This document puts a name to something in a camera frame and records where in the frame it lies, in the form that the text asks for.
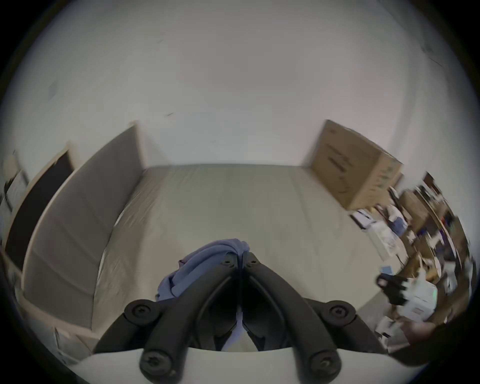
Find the cardboard box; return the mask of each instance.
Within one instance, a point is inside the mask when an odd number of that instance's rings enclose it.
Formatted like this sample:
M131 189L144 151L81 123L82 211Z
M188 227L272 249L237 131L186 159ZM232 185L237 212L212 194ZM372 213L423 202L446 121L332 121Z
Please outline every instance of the cardboard box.
M403 191L399 201L402 207L412 216L410 226L412 231L417 233L430 217L427 208L412 191Z
M401 168L402 163L378 145L331 120L324 125L312 161L316 176L347 210L378 204Z

